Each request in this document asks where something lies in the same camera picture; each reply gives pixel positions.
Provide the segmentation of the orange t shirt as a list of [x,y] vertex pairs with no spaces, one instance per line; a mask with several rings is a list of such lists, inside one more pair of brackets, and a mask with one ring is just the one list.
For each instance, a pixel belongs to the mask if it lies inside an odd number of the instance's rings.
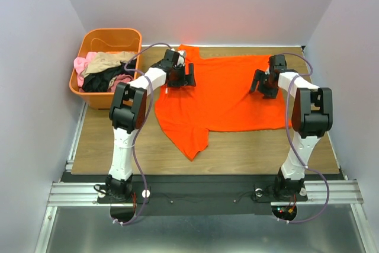
[[180,45],[194,64],[195,87],[161,87],[155,104],[159,125],[189,159],[208,146],[209,132],[283,129],[285,99],[264,99],[250,86],[256,70],[267,70],[268,55],[204,59],[199,47]]

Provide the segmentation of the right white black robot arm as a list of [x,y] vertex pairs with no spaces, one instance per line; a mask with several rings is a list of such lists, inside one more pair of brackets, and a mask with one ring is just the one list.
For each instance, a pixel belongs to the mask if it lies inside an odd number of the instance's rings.
[[250,92],[274,99],[279,90],[287,92],[285,129],[290,150],[272,186],[273,198],[305,196],[305,172],[319,140],[333,124],[333,100],[330,88],[318,87],[287,67],[284,54],[273,55],[267,70],[256,70]]

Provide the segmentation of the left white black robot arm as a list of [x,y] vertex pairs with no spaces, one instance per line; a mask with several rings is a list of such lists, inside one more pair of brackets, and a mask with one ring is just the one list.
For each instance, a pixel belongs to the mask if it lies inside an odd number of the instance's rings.
[[131,197],[132,154],[137,134],[151,110],[146,106],[147,96],[164,85],[168,88],[196,86],[194,65],[186,65],[185,57],[183,50],[168,49],[163,59],[147,72],[116,86],[109,112],[114,133],[113,157],[102,194],[121,202]]

